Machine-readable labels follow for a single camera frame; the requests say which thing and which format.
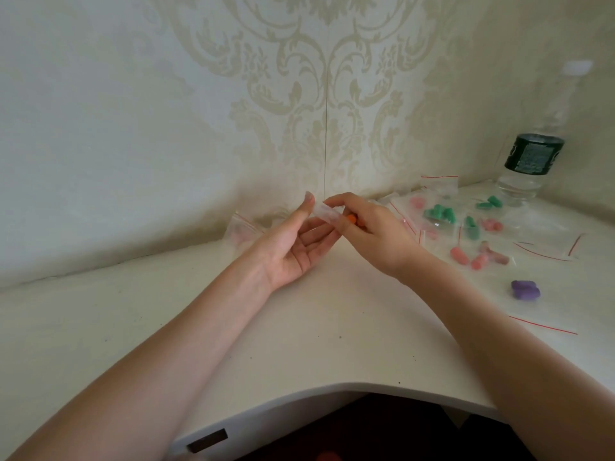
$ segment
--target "left hand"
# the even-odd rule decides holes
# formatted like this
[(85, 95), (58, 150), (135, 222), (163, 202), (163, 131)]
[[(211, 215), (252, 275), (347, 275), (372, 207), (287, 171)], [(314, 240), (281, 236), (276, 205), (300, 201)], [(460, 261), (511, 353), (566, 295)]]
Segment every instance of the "left hand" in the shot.
[(242, 255), (252, 257), (264, 267), (272, 291), (310, 270), (341, 237), (320, 218), (308, 218), (313, 206), (314, 196), (306, 192), (297, 210)]

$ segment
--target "hand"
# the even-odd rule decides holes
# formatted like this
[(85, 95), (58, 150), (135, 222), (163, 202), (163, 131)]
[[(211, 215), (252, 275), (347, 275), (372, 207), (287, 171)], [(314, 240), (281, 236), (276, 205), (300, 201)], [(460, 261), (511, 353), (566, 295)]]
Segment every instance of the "hand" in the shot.
[(314, 196), (306, 192), (297, 210), (242, 255), (263, 266), (272, 291), (310, 270), (341, 237), (332, 225), (319, 218), (308, 218), (313, 206)]
[(329, 207), (345, 205), (344, 215), (355, 213), (363, 229), (340, 217), (335, 229), (340, 232), (361, 256), (381, 272), (399, 279), (420, 246), (404, 226), (386, 208), (367, 202), (351, 192), (334, 195), (324, 201)]

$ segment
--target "forearm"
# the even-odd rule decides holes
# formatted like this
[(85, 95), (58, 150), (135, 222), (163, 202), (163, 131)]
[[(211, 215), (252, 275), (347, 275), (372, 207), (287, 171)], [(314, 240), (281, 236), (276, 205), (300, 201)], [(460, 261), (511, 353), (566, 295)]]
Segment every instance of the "forearm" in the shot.
[(607, 389), (427, 252), (417, 254), (400, 281), (442, 320), (500, 412), (537, 456), (611, 456), (615, 402)]
[(227, 349), (270, 294), (239, 259), (180, 315), (43, 425), (15, 460), (156, 460)]

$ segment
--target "dark floor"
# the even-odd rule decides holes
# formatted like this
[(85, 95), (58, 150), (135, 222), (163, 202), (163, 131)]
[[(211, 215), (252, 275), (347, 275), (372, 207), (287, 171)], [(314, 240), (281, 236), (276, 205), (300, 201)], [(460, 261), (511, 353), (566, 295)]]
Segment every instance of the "dark floor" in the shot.
[(457, 429), (437, 404), (371, 393), (240, 461), (315, 461), (322, 452), (342, 461), (533, 459), (508, 425), (471, 416)]

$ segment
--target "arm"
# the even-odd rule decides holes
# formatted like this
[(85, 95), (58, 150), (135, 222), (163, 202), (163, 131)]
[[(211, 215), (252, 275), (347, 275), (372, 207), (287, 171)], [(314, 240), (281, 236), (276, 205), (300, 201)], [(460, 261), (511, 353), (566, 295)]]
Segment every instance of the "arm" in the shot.
[(498, 410), (540, 458), (607, 459), (615, 452), (615, 396), (512, 321), (461, 274), (417, 245), (384, 207), (354, 194), (325, 201), (358, 214), (336, 228), (376, 268), (435, 312)]
[(10, 461), (157, 460), (237, 336), (277, 288), (340, 235), (308, 218), (314, 197), (267, 232), (180, 315), (107, 370), (34, 433)]

